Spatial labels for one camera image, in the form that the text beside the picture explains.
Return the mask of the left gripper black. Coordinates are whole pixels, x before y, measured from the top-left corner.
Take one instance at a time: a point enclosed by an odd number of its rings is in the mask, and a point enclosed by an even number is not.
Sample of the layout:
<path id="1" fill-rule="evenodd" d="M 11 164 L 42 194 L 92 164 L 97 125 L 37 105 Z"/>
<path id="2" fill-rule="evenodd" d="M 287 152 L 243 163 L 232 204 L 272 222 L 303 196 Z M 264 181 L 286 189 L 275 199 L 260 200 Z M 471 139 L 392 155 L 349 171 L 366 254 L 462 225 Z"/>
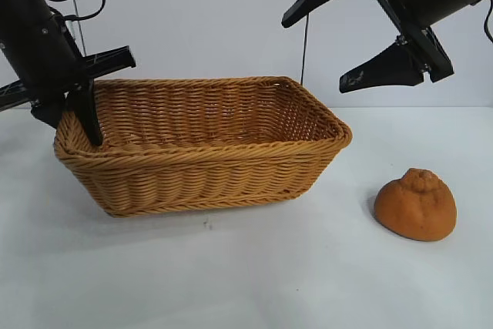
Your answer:
<path id="1" fill-rule="evenodd" d="M 90 143 L 102 145 L 93 79 L 134 68 L 128 46 L 83 56 L 58 16 L 32 27 L 2 16 L 1 50 L 18 76 L 1 87 L 3 109 L 32 101 L 32 116 L 57 129 L 69 107 Z"/>

